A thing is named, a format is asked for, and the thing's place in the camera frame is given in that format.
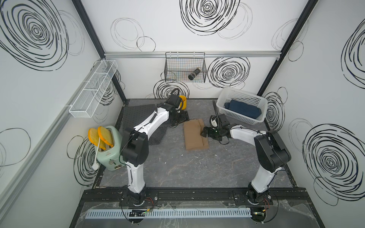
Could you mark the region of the blue denim skirt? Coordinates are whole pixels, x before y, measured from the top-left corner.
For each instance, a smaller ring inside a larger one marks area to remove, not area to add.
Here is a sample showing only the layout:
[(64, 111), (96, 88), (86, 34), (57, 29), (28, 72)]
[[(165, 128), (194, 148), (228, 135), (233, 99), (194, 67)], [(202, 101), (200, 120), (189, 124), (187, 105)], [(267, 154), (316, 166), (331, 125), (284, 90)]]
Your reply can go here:
[(225, 103), (224, 108), (252, 119), (257, 119), (262, 114), (258, 107), (236, 100)]

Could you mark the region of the white perforated plastic basket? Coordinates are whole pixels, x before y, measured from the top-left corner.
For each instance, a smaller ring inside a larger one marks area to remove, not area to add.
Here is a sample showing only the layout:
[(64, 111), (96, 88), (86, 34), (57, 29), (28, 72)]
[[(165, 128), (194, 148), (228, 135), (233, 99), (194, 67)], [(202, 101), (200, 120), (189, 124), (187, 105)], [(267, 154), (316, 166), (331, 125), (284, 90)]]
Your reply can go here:
[[(225, 108), (224, 105), (229, 104), (232, 101), (242, 102), (247, 105), (254, 106), (261, 111), (261, 114), (256, 118), (251, 118), (247, 115), (240, 114), (236, 111)], [(268, 110), (268, 101), (263, 97), (251, 94), (249, 92), (227, 87), (223, 89), (219, 95), (216, 106), (221, 114), (225, 114), (226, 116), (247, 124), (255, 125), (264, 121)]]

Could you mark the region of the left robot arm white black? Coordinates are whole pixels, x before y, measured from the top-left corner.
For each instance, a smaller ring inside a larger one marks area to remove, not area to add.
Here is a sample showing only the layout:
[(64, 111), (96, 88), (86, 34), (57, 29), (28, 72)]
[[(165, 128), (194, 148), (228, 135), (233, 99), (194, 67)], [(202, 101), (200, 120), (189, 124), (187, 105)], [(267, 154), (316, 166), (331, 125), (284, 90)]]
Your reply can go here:
[(144, 162), (149, 155), (149, 138), (165, 122), (171, 128), (189, 121), (187, 111), (183, 110), (183, 101), (179, 89), (173, 89), (167, 100), (158, 104), (155, 111), (142, 123), (126, 128), (122, 136), (120, 149), (123, 164), (128, 171), (127, 196), (133, 204), (142, 205), (145, 199)]

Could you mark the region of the tan brown skirt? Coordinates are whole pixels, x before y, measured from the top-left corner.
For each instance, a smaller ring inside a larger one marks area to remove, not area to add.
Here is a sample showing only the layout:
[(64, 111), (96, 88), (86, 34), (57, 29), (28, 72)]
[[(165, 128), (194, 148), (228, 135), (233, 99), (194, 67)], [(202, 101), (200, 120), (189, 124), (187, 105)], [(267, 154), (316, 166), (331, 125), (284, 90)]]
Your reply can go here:
[(203, 119), (193, 119), (183, 124), (185, 149), (187, 151), (209, 149), (208, 139), (201, 136), (204, 127)]

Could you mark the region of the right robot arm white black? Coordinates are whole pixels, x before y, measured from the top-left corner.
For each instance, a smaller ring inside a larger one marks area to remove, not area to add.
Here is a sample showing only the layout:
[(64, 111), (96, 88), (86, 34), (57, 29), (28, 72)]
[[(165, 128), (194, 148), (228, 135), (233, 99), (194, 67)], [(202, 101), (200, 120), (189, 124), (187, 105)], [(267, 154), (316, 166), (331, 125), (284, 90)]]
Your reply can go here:
[(277, 131), (260, 131), (238, 124), (231, 126), (223, 114), (211, 116), (210, 126), (203, 128), (201, 136), (219, 142), (226, 137), (255, 146), (259, 169), (246, 192), (253, 205), (264, 201), (275, 175), (291, 160), (291, 154)]

